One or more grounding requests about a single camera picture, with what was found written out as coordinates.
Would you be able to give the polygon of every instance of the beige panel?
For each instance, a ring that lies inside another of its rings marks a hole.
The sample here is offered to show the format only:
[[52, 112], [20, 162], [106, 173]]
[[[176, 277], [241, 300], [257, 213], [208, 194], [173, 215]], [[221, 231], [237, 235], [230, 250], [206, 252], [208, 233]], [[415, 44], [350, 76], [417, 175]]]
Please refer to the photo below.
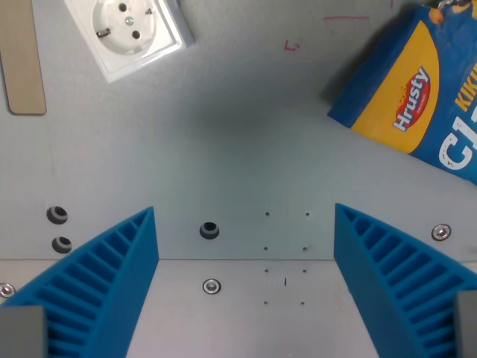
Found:
[[0, 57], [10, 111], [46, 113], [31, 0], [0, 0]]

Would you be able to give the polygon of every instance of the outlet faceplate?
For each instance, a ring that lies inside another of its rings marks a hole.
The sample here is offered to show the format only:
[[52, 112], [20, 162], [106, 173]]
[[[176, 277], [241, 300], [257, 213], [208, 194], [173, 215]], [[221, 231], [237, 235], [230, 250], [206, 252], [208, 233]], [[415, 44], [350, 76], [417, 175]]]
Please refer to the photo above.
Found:
[[108, 82], [193, 42], [175, 0], [65, 0]]

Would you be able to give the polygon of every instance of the blue snack bag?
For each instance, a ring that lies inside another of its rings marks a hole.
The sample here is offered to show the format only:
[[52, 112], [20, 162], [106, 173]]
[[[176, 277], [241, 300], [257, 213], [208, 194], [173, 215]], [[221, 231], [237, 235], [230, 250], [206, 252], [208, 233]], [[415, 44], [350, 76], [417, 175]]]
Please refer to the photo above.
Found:
[[407, 13], [328, 115], [477, 184], [477, 0], [460, 3]]

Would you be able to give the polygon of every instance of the red logo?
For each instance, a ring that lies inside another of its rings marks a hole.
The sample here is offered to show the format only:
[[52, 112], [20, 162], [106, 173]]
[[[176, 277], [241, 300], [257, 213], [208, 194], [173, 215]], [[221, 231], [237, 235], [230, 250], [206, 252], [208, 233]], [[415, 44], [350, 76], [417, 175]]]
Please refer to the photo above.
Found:
[[393, 126], [406, 132], [423, 114], [431, 92], [431, 81], [423, 67], [403, 87], [404, 94]]

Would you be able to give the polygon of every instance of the metal rivet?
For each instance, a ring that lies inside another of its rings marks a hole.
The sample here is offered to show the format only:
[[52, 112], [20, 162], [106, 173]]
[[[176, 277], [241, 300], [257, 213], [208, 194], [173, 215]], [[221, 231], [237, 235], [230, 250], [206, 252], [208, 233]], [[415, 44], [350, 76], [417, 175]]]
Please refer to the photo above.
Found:
[[435, 241], [444, 241], [450, 236], [450, 226], [447, 224], [439, 224], [432, 229], [431, 236]]
[[216, 293], [219, 293], [221, 288], [221, 283], [215, 278], [205, 280], [202, 284], [203, 291], [208, 295], [215, 295]]
[[10, 298], [15, 295], [15, 287], [9, 283], [0, 283], [0, 297]]

